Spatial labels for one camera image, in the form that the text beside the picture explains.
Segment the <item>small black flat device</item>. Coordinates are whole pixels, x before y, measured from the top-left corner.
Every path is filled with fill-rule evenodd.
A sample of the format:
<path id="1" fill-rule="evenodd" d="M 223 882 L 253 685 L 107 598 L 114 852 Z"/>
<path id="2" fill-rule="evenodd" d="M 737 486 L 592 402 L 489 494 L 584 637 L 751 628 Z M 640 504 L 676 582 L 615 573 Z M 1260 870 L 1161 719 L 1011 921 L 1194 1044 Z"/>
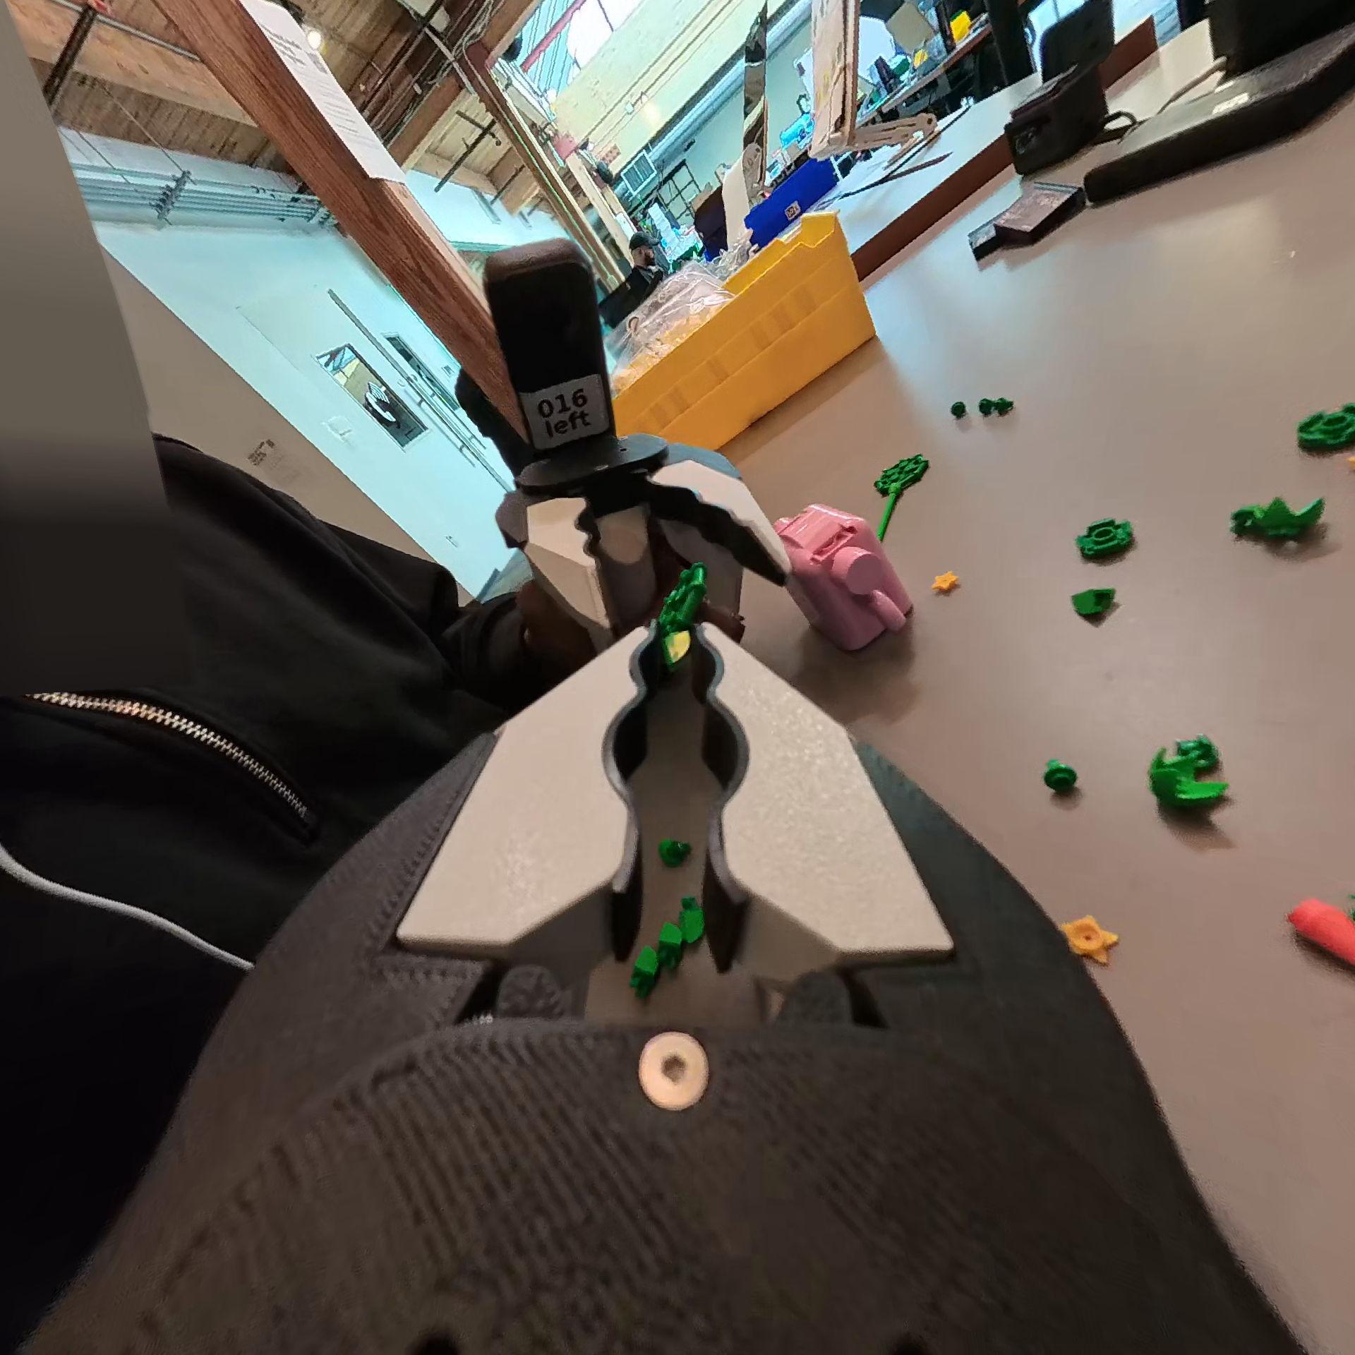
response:
<path id="1" fill-rule="evenodd" d="M 1087 195 L 1081 183 L 1025 181 L 1010 206 L 969 235 L 973 258 L 980 263 L 1001 249 L 1032 247 L 1085 204 Z"/>

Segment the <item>person's left forearm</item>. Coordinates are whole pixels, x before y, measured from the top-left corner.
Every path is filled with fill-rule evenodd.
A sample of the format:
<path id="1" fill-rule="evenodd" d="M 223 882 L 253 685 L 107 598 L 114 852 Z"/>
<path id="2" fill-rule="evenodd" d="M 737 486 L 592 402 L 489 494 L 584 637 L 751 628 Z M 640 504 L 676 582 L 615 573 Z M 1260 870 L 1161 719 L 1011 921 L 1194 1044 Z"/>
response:
<path id="1" fill-rule="evenodd" d="M 482 602 L 460 602 L 452 573 L 426 571 L 425 626 L 445 666 L 449 685 L 489 726 L 517 717 L 542 698 L 550 681 L 542 655 L 533 645 L 526 604 L 533 588 Z"/>

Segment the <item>wooden cardboard stand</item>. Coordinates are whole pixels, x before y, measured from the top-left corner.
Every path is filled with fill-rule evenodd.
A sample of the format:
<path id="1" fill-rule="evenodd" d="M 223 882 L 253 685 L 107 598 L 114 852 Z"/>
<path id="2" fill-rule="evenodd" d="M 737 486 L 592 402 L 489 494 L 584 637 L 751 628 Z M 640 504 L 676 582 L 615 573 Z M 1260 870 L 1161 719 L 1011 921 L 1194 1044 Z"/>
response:
<path id="1" fill-rule="evenodd" d="M 770 163 L 768 152 L 768 8 L 757 11 L 744 46 L 742 147 L 740 168 L 753 171 L 761 183 Z M 858 118 L 854 83 L 860 76 L 860 5 L 812 1 L 812 147 L 816 162 L 886 145 L 927 145 L 941 127 L 932 113 L 864 125 Z"/>

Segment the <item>wooden post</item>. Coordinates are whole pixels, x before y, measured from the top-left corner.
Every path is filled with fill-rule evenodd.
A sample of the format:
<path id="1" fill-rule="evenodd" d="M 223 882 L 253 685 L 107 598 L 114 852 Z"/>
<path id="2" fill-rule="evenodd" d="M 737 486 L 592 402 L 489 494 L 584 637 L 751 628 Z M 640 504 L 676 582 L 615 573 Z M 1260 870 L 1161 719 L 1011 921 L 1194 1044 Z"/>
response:
<path id="1" fill-rule="evenodd" d="M 523 432 L 482 285 L 407 181 L 365 174 L 243 1 L 160 1 L 160 8 L 506 424 Z"/>

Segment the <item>yellow plastic bin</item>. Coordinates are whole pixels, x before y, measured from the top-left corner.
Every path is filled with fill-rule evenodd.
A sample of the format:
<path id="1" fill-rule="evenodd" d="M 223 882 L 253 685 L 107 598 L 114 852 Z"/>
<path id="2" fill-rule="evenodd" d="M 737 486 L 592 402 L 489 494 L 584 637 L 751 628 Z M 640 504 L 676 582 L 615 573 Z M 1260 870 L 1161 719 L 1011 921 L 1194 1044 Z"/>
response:
<path id="1" fill-rule="evenodd" d="M 612 395 L 619 435 L 722 450 L 875 338 L 835 211 L 812 211 L 728 281 L 731 299 Z"/>

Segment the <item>black desktop device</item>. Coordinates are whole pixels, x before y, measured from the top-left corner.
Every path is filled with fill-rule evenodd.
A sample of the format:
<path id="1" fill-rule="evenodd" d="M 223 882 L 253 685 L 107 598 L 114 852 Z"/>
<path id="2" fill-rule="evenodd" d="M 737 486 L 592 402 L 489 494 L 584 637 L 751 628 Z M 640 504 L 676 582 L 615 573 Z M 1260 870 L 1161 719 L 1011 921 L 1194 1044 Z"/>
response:
<path id="1" fill-rule="evenodd" d="M 1353 1 L 1207 1 L 1210 42 L 1227 76 L 1353 26 Z"/>

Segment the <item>green clawed plant brick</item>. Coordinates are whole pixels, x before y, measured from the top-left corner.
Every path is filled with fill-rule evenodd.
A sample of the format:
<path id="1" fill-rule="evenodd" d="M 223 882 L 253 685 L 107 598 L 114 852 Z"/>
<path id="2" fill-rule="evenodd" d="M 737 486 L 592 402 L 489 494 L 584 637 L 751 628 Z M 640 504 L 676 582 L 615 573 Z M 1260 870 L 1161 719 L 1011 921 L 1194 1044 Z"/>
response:
<path id="1" fill-rule="evenodd" d="M 1148 787 L 1167 810 L 1204 810 L 1229 796 L 1229 784 L 1213 779 L 1219 764 L 1221 754 L 1213 736 L 1185 736 L 1172 749 L 1156 749 Z"/>

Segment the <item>black flat bar device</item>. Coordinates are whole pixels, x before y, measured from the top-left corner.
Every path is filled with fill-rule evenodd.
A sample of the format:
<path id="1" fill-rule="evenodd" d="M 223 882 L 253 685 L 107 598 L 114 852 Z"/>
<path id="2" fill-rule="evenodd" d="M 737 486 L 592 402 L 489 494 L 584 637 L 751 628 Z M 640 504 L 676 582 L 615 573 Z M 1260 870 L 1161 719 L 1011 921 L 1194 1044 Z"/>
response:
<path id="1" fill-rule="evenodd" d="M 1087 171 L 1087 204 L 1103 206 L 1213 166 L 1292 143 L 1337 111 L 1353 106 L 1353 90 L 1266 97 L 1234 92 L 1204 99 L 1198 113 L 1164 111 L 1136 127 L 1107 162 Z"/>

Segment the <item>red cone brick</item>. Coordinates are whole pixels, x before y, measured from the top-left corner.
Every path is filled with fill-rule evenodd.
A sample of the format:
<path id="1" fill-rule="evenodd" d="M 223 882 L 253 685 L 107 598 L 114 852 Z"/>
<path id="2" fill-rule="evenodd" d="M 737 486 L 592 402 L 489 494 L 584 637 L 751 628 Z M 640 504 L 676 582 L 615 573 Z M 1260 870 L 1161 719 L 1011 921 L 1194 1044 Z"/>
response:
<path id="1" fill-rule="evenodd" d="M 1353 967 L 1353 910 L 1305 899 L 1288 912 L 1295 936 Z"/>

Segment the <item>person's black jacket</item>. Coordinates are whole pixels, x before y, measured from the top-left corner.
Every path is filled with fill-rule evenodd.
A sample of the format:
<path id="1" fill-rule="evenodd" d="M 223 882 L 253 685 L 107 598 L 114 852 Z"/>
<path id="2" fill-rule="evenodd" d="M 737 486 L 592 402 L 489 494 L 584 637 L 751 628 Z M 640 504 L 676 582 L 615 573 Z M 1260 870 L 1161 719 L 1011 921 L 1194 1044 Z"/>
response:
<path id="1" fill-rule="evenodd" d="M 433 564 L 157 435 L 194 670 L 2 700 L 2 1351 L 155 1154 L 245 969 L 482 733 Z"/>

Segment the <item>paper sign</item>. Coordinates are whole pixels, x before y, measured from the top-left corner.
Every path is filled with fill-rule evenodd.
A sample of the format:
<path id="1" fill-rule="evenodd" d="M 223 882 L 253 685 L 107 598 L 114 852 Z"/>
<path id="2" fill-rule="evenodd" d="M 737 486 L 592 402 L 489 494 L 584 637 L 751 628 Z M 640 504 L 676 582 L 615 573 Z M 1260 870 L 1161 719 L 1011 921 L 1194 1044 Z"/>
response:
<path id="1" fill-rule="evenodd" d="M 397 158 L 339 85 L 301 22 L 280 1 L 243 1 L 243 7 L 365 174 L 404 187 L 406 174 Z"/>

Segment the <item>green spiky plant brick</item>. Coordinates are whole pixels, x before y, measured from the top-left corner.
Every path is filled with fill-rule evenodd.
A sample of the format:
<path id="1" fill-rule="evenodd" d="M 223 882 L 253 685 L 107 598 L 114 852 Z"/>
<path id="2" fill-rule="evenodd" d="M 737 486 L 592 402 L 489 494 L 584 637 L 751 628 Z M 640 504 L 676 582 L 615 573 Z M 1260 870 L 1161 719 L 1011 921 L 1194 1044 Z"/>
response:
<path id="1" fill-rule="evenodd" d="M 1263 542 L 1295 542 L 1310 535 L 1325 516 L 1325 497 L 1315 497 L 1302 506 L 1290 506 L 1284 497 L 1270 503 L 1245 504 L 1230 513 L 1230 533 L 1235 537 L 1254 537 Z"/>

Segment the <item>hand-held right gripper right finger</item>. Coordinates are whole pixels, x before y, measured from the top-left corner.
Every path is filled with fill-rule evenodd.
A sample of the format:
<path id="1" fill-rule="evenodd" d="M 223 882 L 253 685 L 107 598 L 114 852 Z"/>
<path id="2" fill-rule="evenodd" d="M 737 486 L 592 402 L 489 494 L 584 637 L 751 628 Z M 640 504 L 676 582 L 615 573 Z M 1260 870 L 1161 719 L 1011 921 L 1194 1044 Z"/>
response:
<path id="1" fill-rule="evenodd" d="M 858 742 L 715 626 L 691 640 L 706 937 L 691 1011 L 770 1011 L 796 982 L 954 959 Z"/>

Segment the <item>person's left hand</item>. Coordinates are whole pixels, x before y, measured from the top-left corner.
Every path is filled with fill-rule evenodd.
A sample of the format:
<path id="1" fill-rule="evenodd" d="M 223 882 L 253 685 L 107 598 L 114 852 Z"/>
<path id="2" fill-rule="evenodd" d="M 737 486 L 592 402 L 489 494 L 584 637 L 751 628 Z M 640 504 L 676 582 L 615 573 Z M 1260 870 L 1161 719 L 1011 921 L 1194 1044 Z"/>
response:
<path id="1" fill-rule="evenodd" d="M 540 582 L 526 580 L 517 589 L 521 645 L 534 672 L 549 681 L 562 681 L 594 662 L 612 637 L 598 636 L 573 612 L 561 605 Z"/>

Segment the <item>scattered green leaf pieces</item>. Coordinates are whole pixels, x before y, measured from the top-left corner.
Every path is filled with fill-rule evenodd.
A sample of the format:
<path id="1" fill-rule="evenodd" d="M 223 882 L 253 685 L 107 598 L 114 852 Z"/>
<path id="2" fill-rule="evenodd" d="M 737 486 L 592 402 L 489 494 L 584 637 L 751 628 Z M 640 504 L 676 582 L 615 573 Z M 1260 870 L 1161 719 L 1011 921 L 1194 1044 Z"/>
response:
<path id="1" fill-rule="evenodd" d="M 690 866 L 693 847 L 685 838 L 662 838 L 656 846 L 659 859 L 659 921 L 646 936 L 646 945 L 637 948 L 630 989 L 637 1000 L 646 1003 L 659 982 L 676 973 L 685 955 L 706 939 L 706 910 L 697 895 Z"/>

